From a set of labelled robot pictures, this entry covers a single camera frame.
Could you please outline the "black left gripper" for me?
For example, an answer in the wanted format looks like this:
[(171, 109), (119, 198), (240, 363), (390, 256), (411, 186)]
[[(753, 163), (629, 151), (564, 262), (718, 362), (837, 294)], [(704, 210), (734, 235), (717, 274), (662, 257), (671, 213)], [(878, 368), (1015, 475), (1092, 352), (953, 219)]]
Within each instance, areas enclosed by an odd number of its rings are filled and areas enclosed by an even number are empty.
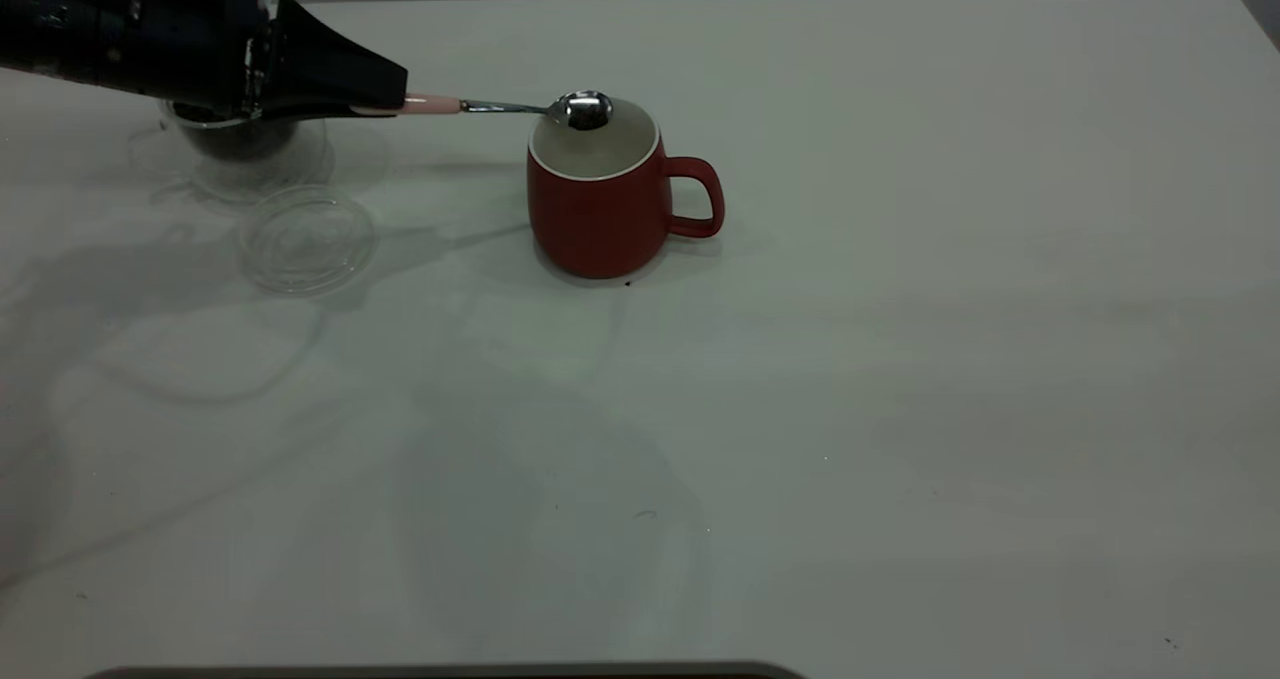
[[(401, 113), (408, 79), (402, 65), (338, 33), (296, 0), (278, 0), (271, 19), (269, 1), (123, 0), (122, 87), (219, 117), (265, 122)], [(269, 24), (270, 106), (255, 104), (253, 87), (255, 45)]]

